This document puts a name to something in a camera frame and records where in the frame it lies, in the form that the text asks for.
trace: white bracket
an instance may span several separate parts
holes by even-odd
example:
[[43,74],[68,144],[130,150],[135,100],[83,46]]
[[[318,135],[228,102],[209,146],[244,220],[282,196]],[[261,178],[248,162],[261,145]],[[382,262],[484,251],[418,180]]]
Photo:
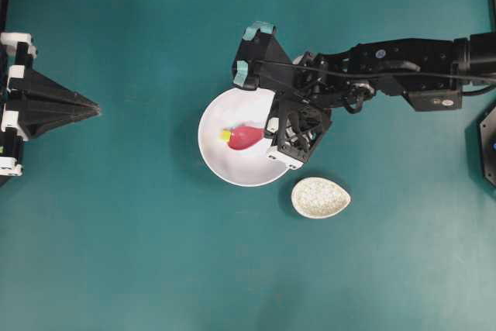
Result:
[[9,77],[7,78],[7,92],[10,92],[10,78],[24,78],[24,71],[26,67],[24,65],[12,65],[9,67]]
[[269,149],[267,149],[266,155],[271,160],[279,160],[280,162],[286,164],[286,166],[288,166],[290,170],[297,170],[303,165],[303,162],[300,162],[299,160],[291,158],[290,156],[277,151],[277,146],[269,147]]
[[33,37],[31,34],[26,33],[0,33],[0,43],[2,43],[6,49],[9,56],[15,56],[17,52],[17,43],[24,42],[29,44],[28,54],[36,58],[38,52],[36,47],[33,45]]
[[5,132],[5,129],[7,128],[17,129],[17,136],[21,136],[22,140],[24,141],[29,140],[28,136],[26,136],[24,131],[19,126],[19,112],[14,112],[12,110],[5,110],[5,106],[4,106],[0,129],[2,130],[2,132]]
[[0,176],[22,176],[22,165],[15,158],[0,157]]
[[265,129],[270,133],[276,133],[279,130],[279,118],[276,116],[270,118]]

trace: screw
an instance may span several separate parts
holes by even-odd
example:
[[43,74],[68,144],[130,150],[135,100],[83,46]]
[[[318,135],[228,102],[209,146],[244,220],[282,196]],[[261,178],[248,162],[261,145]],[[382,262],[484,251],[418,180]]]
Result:
[[375,57],[376,58],[384,58],[384,57],[386,57],[386,51],[385,50],[378,50],[375,53]]

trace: robotic arm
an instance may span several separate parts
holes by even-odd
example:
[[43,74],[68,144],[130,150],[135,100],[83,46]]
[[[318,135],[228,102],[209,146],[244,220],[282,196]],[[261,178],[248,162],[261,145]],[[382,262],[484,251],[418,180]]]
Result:
[[[382,91],[402,96],[415,111],[454,110],[461,108],[464,95],[496,88],[494,46],[496,33],[470,40],[403,39],[359,44],[338,54],[305,52],[293,64],[275,28],[255,22],[239,45],[233,84],[275,92],[265,125],[265,137],[272,139],[267,156],[297,169],[329,129],[333,109],[356,114]],[[469,83],[487,87],[464,91]]]

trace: green tabletop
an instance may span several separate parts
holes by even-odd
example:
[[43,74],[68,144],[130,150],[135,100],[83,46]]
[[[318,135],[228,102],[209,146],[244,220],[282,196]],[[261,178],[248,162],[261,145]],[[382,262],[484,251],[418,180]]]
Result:
[[[246,26],[274,23],[289,55],[490,31],[488,0],[11,0],[35,68],[102,116],[26,144],[0,190],[0,329],[493,330],[496,205],[477,117],[378,95],[334,123],[302,169],[235,187],[197,146],[230,88]],[[352,196],[298,217],[294,183]]]

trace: small white dish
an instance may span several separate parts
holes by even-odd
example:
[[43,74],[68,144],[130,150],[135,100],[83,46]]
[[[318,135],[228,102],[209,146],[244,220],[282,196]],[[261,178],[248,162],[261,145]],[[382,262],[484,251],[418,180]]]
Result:
[[291,193],[294,209],[309,219],[326,219],[344,210],[350,195],[335,182],[325,178],[304,178]]

